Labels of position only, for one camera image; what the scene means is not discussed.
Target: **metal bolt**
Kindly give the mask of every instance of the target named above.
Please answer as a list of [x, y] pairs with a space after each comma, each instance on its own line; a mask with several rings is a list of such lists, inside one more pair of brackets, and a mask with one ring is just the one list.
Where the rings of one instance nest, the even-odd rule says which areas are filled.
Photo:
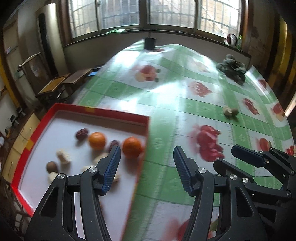
[[235, 174], [230, 174], [229, 176], [232, 180], [236, 180], [237, 179], [237, 176]]
[[244, 183], [248, 183], [248, 182], [249, 182], [249, 179], [247, 179], [246, 177], [244, 177], [244, 178], [242, 179], [242, 181], [243, 181]]
[[63, 179], [65, 177], [65, 174], [64, 173], [60, 173], [57, 175], [57, 178], [58, 179]]
[[89, 168], [89, 172], [96, 172], [97, 171], [97, 168], [96, 167], [90, 167]]
[[199, 169], [197, 169], [199, 173], [205, 173], [207, 170], [203, 167], [200, 167]]

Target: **window pane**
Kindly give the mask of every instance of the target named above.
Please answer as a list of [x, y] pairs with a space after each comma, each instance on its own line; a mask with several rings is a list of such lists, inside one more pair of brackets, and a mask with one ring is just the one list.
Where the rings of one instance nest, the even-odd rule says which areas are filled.
[[194, 0], [150, 0], [150, 23], [194, 26]]
[[98, 31], [95, 0], [69, 0], [72, 37]]
[[139, 24], [139, 0], [101, 0], [102, 28]]
[[222, 37], [239, 35], [241, 0], [199, 0], [197, 28]]

